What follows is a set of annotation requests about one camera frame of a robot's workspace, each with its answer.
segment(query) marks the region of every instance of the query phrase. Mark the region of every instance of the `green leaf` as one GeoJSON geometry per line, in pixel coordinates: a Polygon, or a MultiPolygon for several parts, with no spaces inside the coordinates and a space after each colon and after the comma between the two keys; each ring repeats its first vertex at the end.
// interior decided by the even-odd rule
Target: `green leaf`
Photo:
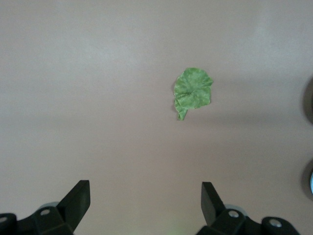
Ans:
{"type": "Polygon", "coordinates": [[[177,78],[174,104],[179,120],[184,120],[188,109],[197,109],[211,102],[212,83],[212,78],[198,68],[187,68],[177,78]]]}

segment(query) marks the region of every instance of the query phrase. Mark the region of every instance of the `gray surface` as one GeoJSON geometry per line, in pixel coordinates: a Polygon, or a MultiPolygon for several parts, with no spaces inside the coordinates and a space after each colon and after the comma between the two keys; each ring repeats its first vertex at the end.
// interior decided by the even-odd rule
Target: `gray surface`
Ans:
{"type": "Polygon", "coordinates": [[[85,234],[192,235],[202,181],[313,230],[313,1],[0,1],[0,210],[89,179],[85,234]],[[212,103],[176,121],[186,67],[212,103]]]}

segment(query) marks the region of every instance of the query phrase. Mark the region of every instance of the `screw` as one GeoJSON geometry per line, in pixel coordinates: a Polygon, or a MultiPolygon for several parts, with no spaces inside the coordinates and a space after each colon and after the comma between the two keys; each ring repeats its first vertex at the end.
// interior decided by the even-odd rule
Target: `screw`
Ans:
{"type": "Polygon", "coordinates": [[[281,222],[279,222],[277,219],[271,219],[269,223],[271,224],[271,226],[274,226],[277,228],[280,228],[282,226],[281,222]]]}
{"type": "Polygon", "coordinates": [[[8,217],[1,217],[1,218],[0,218],[0,223],[3,223],[3,222],[5,222],[5,221],[7,221],[7,219],[8,219],[8,217]]]}
{"type": "Polygon", "coordinates": [[[46,214],[49,214],[49,213],[50,213],[50,210],[49,209],[45,209],[42,212],[40,212],[40,215],[46,215],[46,214]]]}
{"type": "Polygon", "coordinates": [[[239,217],[239,214],[236,211],[230,211],[230,212],[228,212],[228,214],[230,217],[233,217],[233,218],[239,217]]]}

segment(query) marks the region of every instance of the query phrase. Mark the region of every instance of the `round screw head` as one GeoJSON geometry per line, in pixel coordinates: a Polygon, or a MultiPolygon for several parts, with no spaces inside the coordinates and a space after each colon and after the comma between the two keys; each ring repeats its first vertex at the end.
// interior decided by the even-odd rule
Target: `round screw head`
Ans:
{"type": "Polygon", "coordinates": [[[230,217],[233,217],[233,218],[239,217],[239,214],[236,211],[230,211],[230,212],[228,212],[228,214],[230,217]]]}
{"type": "Polygon", "coordinates": [[[6,217],[6,216],[5,216],[5,217],[1,217],[1,218],[0,218],[0,223],[3,223],[3,222],[5,222],[5,221],[7,221],[7,219],[8,219],[8,217],[6,217]]]}
{"type": "Polygon", "coordinates": [[[271,226],[274,226],[277,228],[280,228],[282,226],[281,222],[279,222],[277,219],[271,219],[269,223],[271,224],[271,226]]]}
{"type": "Polygon", "coordinates": [[[49,209],[45,209],[42,212],[40,212],[40,215],[46,215],[46,214],[49,214],[49,213],[50,213],[50,210],[49,209]]]}

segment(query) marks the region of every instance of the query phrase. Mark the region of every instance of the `black metal part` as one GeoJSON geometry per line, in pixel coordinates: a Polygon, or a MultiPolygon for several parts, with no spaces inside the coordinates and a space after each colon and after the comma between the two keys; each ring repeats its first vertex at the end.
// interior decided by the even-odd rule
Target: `black metal part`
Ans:
{"type": "Polygon", "coordinates": [[[240,211],[226,209],[211,182],[202,183],[201,208],[207,226],[197,235],[300,235],[284,219],[266,217],[258,224],[240,211]]]}
{"type": "Polygon", "coordinates": [[[81,180],[56,207],[41,208],[19,221],[15,214],[0,214],[0,235],[73,235],[89,206],[89,181],[81,180]]]}

